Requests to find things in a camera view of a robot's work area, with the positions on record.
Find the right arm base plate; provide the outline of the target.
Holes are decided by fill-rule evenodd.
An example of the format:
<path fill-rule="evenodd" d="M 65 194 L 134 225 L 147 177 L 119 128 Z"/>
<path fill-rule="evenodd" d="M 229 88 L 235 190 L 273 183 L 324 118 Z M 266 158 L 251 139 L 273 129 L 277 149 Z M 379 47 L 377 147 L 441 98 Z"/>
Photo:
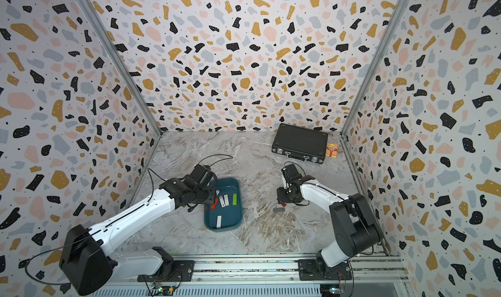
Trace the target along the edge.
<path fill-rule="evenodd" d="M 352 269 L 347 262 L 341 262 L 337 266 L 328 267 L 318 259 L 300 259 L 297 262 L 301 281 L 335 281 L 351 280 Z"/>

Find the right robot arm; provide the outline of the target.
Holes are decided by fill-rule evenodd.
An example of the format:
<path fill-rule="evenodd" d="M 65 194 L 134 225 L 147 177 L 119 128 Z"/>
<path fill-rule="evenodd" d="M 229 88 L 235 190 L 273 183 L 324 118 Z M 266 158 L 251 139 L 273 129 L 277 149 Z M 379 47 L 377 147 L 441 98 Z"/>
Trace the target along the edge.
<path fill-rule="evenodd" d="M 285 165 L 281 173 L 283 186 L 277 189 L 279 204 L 299 205 L 306 201 L 331 217 L 335 240 L 317 253 L 317 270 L 326 273 L 383 239 L 383 232 L 363 195 L 339 193 L 310 175 L 302 175 L 294 164 Z"/>

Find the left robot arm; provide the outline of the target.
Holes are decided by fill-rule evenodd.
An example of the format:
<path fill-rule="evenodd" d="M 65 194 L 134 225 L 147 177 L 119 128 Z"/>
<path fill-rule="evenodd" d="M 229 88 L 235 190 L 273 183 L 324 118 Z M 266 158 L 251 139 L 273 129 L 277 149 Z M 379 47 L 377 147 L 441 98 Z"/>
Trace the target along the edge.
<path fill-rule="evenodd" d="M 171 178 L 152 194 L 108 220 L 91 227 L 73 227 L 66 236 L 59 267 L 81 296 L 93 294 L 109 280 L 136 277 L 159 282 L 181 276 L 174 258 L 160 246 L 143 252 L 116 253 L 139 230 L 178 208 L 215 202 L 217 176 L 208 165 L 195 165 L 190 174 Z"/>

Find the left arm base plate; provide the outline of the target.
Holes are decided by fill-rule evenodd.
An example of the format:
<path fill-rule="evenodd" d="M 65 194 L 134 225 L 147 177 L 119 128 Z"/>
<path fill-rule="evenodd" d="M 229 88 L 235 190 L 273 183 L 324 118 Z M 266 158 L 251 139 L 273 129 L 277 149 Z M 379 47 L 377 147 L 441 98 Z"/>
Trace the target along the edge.
<path fill-rule="evenodd" d="M 191 281 L 193 277 L 194 260 L 173 260 L 163 263 L 158 271 L 151 276 L 141 275 L 137 277 L 138 282 L 184 282 Z"/>

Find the red swivel usb drive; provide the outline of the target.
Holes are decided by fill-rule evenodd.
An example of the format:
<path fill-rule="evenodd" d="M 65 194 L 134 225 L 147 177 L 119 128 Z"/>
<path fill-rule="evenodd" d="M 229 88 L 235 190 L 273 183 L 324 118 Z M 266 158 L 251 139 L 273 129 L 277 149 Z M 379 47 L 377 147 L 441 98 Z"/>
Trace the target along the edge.
<path fill-rule="evenodd" d="M 215 210 L 215 209 L 216 209 L 218 202 L 219 202 L 219 199 L 218 199 L 218 198 L 216 198 L 216 199 L 215 199 L 215 202 L 211 205 L 211 209 L 212 209 L 212 210 Z"/>

